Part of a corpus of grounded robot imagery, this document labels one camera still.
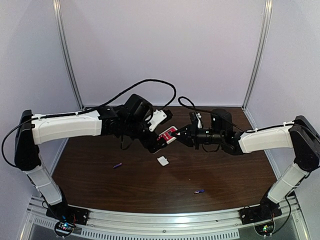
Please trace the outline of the white remote control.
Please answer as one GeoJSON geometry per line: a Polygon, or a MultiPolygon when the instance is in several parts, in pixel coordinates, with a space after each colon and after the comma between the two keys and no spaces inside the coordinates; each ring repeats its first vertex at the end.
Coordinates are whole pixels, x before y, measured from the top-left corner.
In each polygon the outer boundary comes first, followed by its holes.
{"type": "Polygon", "coordinates": [[[165,140],[167,144],[172,143],[175,141],[177,138],[175,136],[172,136],[173,132],[176,132],[178,129],[175,126],[171,126],[165,131],[163,131],[159,136],[158,136],[158,141],[161,139],[165,140]]]}

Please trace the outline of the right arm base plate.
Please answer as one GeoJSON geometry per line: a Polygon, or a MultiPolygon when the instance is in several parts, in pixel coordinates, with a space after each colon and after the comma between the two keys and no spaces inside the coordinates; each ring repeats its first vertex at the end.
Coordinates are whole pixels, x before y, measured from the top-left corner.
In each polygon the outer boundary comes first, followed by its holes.
{"type": "Polygon", "coordinates": [[[274,217],[282,215],[279,205],[270,205],[268,203],[257,206],[245,206],[238,212],[243,225],[271,220],[274,217]]]}

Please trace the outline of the white battery cover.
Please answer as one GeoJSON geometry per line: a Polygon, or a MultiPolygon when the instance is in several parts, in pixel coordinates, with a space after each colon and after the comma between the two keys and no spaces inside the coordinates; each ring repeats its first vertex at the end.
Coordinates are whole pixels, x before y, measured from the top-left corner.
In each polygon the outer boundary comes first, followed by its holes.
{"type": "Polygon", "coordinates": [[[158,161],[159,164],[160,164],[161,166],[163,166],[163,167],[169,164],[169,161],[168,161],[168,159],[167,159],[165,156],[160,156],[160,157],[158,157],[158,158],[157,158],[157,161],[158,161]]]}

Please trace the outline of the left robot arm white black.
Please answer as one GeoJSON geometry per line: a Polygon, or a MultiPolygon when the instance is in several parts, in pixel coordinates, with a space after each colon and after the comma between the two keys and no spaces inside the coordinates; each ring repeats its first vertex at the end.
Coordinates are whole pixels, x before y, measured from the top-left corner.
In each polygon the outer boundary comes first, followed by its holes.
{"type": "Polygon", "coordinates": [[[132,140],[138,139],[145,149],[155,153],[167,146],[155,129],[171,117],[169,111],[153,110],[150,106],[137,110],[107,106],[89,112],[57,115],[33,115],[26,110],[17,128],[14,163],[35,184],[53,214],[64,218],[71,213],[71,208],[62,189],[43,164],[38,147],[40,144],[81,136],[127,136],[132,140]]]}

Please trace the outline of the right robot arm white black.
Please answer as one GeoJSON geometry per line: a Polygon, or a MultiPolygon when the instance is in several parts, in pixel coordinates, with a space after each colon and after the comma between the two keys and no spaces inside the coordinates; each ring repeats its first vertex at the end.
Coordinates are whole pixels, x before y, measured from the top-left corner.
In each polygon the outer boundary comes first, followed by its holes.
{"type": "Polygon", "coordinates": [[[195,114],[191,119],[191,124],[171,133],[187,147],[198,149],[200,145],[218,145],[233,156],[280,148],[294,150],[293,162],[260,201],[258,214],[261,217],[270,218],[279,203],[320,167],[320,136],[302,115],[291,122],[249,131],[234,131],[231,116],[211,114],[210,128],[199,127],[195,114]]]}

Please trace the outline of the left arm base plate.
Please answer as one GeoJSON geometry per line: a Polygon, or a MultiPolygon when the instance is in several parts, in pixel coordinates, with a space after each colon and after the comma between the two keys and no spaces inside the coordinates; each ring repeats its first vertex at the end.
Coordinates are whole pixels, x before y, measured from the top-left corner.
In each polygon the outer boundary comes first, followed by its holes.
{"type": "Polygon", "coordinates": [[[61,222],[85,226],[88,221],[89,210],[80,207],[57,204],[53,206],[49,205],[45,215],[61,222]]]}

